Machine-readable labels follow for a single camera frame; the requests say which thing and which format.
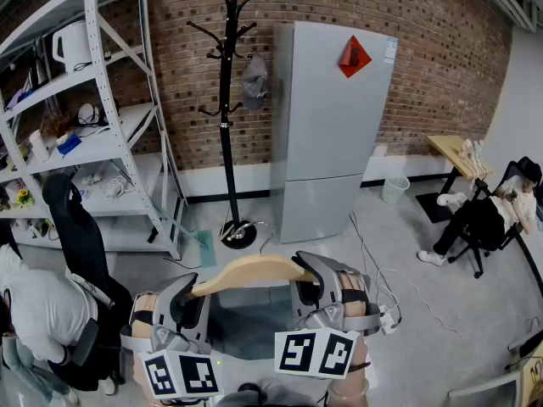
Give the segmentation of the person's grey top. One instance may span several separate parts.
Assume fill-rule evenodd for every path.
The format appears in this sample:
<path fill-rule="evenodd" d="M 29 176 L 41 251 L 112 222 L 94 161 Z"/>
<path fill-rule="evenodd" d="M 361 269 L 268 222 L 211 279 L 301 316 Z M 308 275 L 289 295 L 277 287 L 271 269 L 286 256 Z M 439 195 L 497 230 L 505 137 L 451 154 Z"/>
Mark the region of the person's grey top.
<path fill-rule="evenodd" d="M 287 387 L 276 378 L 245 382 L 225 395 L 215 407 L 321 407 L 310 396 Z"/>

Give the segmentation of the person's left hand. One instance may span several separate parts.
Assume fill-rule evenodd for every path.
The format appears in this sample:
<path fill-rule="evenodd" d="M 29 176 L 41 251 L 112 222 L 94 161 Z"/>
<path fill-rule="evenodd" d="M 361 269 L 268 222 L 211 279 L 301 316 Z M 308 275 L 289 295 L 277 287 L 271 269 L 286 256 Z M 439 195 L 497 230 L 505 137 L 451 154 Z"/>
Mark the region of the person's left hand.
<path fill-rule="evenodd" d="M 136 338 L 151 338 L 158 295 L 143 293 L 136 297 L 130 317 L 132 336 Z"/>

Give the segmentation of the greenish glass panel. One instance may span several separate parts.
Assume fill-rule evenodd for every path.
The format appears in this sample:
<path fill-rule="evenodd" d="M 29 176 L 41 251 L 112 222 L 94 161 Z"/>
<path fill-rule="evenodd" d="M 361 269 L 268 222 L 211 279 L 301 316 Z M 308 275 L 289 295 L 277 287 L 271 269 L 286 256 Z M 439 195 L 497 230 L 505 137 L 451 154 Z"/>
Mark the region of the greenish glass panel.
<path fill-rule="evenodd" d="M 165 260 L 181 266 L 186 270 L 196 270 L 198 268 L 209 268 L 216 266 L 216 254 L 214 250 L 213 236 L 211 231 L 187 230 L 175 217 L 167 214 L 160 206 L 154 205 L 155 211 L 163 218 L 170 220 L 174 227 L 180 230 L 185 237 L 194 239 L 199 244 L 199 265 L 186 266 L 180 259 L 165 258 Z"/>

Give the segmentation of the white electric kettle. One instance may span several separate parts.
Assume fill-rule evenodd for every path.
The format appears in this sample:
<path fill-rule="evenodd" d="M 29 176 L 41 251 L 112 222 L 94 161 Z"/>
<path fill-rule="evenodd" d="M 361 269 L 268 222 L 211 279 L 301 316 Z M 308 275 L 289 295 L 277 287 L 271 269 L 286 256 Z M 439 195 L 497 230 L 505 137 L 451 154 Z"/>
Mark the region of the white electric kettle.
<path fill-rule="evenodd" d="M 92 63 L 87 37 L 87 24 L 76 21 L 52 36 L 53 59 L 64 66 L 68 74 L 83 70 Z"/>

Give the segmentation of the wooden clothes hanger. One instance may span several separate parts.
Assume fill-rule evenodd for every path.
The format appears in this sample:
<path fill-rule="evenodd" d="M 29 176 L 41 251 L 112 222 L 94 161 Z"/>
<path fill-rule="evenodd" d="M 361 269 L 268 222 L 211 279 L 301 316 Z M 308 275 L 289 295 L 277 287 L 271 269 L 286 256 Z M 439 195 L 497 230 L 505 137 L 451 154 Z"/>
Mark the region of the wooden clothes hanger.
<path fill-rule="evenodd" d="M 187 294 L 200 298 L 260 281 L 316 282 L 316 276 L 291 259 L 278 254 L 251 254 L 235 259 L 217 276 L 195 285 Z"/>

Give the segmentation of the red diamond paper decoration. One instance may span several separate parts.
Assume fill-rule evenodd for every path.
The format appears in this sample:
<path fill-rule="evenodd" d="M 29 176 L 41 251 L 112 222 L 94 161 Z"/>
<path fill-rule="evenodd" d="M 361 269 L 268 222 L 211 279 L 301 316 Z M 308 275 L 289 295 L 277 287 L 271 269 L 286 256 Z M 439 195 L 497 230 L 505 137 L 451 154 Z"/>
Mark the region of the red diamond paper decoration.
<path fill-rule="evenodd" d="M 339 59 L 339 69 L 343 72 L 346 78 L 351 78 L 358 71 L 366 67 L 372 62 L 372 58 L 359 43 L 359 41 L 352 36 L 343 51 Z"/>

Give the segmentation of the white cup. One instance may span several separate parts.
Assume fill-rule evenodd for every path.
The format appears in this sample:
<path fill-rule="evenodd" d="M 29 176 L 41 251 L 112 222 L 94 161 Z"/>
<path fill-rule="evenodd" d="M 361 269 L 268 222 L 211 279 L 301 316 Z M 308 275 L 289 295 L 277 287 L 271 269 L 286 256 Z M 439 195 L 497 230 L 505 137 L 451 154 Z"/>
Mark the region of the white cup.
<path fill-rule="evenodd" d="M 50 153 L 39 129 L 29 135 L 29 142 L 31 144 L 31 151 L 36 159 L 41 163 L 47 161 Z"/>

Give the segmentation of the grey-blue garment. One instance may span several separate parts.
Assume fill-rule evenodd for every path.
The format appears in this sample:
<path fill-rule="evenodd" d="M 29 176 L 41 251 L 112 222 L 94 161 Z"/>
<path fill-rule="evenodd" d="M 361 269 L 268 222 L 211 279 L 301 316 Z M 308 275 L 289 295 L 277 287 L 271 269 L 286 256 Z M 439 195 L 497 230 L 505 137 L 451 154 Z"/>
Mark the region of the grey-blue garment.
<path fill-rule="evenodd" d="M 237 359 L 269 360 L 293 318 L 288 286 L 228 289 L 210 296 L 207 342 Z"/>

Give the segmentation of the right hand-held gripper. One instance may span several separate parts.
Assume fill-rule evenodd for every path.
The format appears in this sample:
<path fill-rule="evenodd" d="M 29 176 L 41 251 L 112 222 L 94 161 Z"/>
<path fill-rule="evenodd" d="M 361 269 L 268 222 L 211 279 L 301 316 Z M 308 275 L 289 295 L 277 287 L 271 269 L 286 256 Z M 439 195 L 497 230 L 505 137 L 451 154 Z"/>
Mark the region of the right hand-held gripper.
<path fill-rule="evenodd" d="M 293 331 L 275 333 L 275 372 L 344 379 L 358 338 L 381 328 L 380 309 L 370 304 L 370 315 L 345 316 L 345 306 L 337 302 L 341 300 L 339 263 L 306 251 L 298 251 L 294 263 L 303 269 L 301 277 L 289 283 L 293 314 L 300 319 Z"/>

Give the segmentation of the black high-back office chair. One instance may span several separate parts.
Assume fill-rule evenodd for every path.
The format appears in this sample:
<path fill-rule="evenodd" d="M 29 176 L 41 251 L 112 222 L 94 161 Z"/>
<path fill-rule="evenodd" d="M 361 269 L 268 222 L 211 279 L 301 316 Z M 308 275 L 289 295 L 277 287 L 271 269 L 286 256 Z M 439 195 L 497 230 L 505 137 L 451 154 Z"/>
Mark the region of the black high-back office chair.
<path fill-rule="evenodd" d="M 98 315 L 85 322 L 79 339 L 69 346 L 70 362 L 53 372 L 76 390 L 98 389 L 102 378 L 124 382 L 120 331 L 128 323 L 133 301 L 128 290 L 109 275 L 101 232 L 85 211 L 81 195 L 64 173 L 50 175 L 42 189 L 59 234 L 64 259 L 76 285 L 90 293 Z"/>

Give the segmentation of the grey cap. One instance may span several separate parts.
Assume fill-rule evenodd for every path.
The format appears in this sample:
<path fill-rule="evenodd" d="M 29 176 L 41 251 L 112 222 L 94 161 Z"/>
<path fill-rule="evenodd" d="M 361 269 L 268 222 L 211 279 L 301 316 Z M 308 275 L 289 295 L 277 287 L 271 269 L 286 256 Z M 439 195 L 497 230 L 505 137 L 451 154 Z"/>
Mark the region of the grey cap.
<path fill-rule="evenodd" d="M 249 59 L 242 75 L 242 103 L 249 110 L 263 107 L 268 92 L 268 69 L 266 61 L 258 54 Z"/>

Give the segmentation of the brown dried plant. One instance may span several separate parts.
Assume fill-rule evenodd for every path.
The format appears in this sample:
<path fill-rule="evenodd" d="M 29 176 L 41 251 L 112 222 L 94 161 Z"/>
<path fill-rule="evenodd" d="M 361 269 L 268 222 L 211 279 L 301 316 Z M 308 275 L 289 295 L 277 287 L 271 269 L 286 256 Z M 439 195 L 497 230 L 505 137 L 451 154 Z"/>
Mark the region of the brown dried plant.
<path fill-rule="evenodd" d="M 73 117 L 68 114 L 53 114 L 42 120 L 40 132 L 43 137 L 58 139 L 73 127 Z"/>

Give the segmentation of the person's left forearm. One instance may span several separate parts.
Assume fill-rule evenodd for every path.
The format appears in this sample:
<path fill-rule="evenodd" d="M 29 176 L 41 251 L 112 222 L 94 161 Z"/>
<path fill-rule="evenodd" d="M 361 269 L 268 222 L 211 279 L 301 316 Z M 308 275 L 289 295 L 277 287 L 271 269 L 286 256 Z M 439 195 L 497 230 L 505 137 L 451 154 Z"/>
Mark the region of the person's left forearm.
<path fill-rule="evenodd" d="M 153 400 L 151 393 L 149 392 L 149 385 L 146 377 L 145 370 L 143 369 L 143 362 L 137 353 L 133 355 L 133 380 L 140 386 L 143 390 L 145 399 L 148 402 Z"/>

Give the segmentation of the white metal shelving rack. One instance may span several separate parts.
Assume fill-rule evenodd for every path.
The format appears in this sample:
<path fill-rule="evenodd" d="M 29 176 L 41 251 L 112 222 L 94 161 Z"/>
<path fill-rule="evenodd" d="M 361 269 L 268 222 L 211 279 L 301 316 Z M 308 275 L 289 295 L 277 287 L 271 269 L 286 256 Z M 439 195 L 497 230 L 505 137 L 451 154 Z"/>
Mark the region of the white metal shelving rack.
<path fill-rule="evenodd" d="M 87 24 L 92 63 L 68 74 L 52 56 L 52 36 L 76 21 Z M 148 0 L 49 0 L 0 42 L 0 75 L 24 56 L 23 86 L 0 91 L 0 219 L 26 245 L 58 248 L 57 229 L 42 189 L 55 172 L 67 174 L 113 252 L 180 255 L 183 233 L 154 209 L 182 224 L 186 199 L 179 181 L 152 54 Z M 103 109 L 105 127 L 79 127 L 84 103 Z M 29 135 L 53 114 L 73 117 L 58 139 L 43 137 L 50 156 L 41 163 Z M 57 145 L 76 134 L 81 144 L 65 156 Z M 28 189 L 34 204 L 16 199 Z"/>

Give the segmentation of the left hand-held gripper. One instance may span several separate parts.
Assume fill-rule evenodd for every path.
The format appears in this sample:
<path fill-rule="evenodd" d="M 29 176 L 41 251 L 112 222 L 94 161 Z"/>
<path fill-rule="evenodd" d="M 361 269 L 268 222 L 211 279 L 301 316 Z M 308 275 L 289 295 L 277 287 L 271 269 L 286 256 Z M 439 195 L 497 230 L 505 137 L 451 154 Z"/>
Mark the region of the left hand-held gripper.
<path fill-rule="evenodd" d="M 133 337 L 128 326 L 121 331 L 122 348 L 143 362 L 153 400 L 206 400 L 224 394 L 221 357 L 194 342 L 207 341 L 210 314 L 210 296 L 188 296 L 197 278 L 192 272 L 162 284 L 156 298 L 159 325 L 152 326 L 151 338 Z M 182 334 L 172 331 L 180 328 Z"/>

